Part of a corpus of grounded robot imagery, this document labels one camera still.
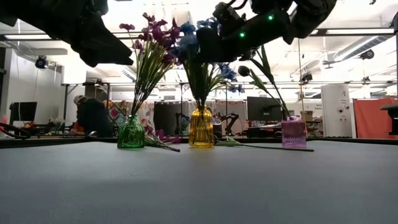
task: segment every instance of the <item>flower stem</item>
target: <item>flower stem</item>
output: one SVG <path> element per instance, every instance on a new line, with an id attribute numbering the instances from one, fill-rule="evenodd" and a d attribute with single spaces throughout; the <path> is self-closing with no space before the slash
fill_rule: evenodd
<path id="1" fill-rule="evenodd" d="M 248 145 L 248 144 L 242 144 L 241 146 L 255 147 L 255 148 L 260 148 L 260 149 L 279 149 L 279 150 L 288 150 L 288 151 L 314 152 L 313 149 L 295 149 L 295 148 L 272 147 L 272 146 L 252 146 L 252 145 Z"/>

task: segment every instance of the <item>table surface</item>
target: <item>table surface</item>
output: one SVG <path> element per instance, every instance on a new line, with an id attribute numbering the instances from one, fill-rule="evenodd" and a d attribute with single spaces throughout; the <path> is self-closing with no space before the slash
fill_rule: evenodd
<path id="1" fill-rule="evenodd" d="M 1 149 L 0 223 L 397 223 L 397 146 L 177 147 Z"/>

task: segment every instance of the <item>pink glass vase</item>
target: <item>pink glass vase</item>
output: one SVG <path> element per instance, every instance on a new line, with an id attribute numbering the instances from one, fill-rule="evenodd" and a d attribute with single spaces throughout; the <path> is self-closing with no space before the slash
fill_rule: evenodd
<path id="1" fill-rule="evenodd" d="M 299 118 L 288 118 L 282 122 L 282 147 L 305 148 L 307 135 L 305 122 Z"/>

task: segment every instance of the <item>red partition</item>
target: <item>red partition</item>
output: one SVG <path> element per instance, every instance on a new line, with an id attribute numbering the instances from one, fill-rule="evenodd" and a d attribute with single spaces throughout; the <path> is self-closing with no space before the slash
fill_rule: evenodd
<path id="1" fill-rule="evenodd" d="M 355 123 L 358 138 L 373 139 L 398 139 L 398 136 L 391 136 L 391 118 L 387 111 L 380 110 L 384 105 L 397 104 L 395 99 L 380 100 L 355 100 Z"/>

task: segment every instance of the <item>glass vase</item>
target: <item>glass vase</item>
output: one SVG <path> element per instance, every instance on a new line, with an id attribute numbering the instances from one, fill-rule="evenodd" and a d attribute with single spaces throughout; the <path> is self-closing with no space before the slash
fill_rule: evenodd
<path id="1" fill-rule="evenodd" d="M 207 106 L 197 108 L 191 114 L 189 145 L 195 148 L 209 148 L 214 145 L 213 115 Z"/>
<path id="2" fill-rule="evenodd" d="M 282 147 L 305 148 L 307 134 L 305 122 L 299 118 L 287 118 L 282 122 Z"/>
<path id="3" fill-rule="evenodd" d="M 129 116 L 118 129 L 119 149 L 140 149 L 145 146 L 145 131 L 138 122 L 137 116 Z"/>

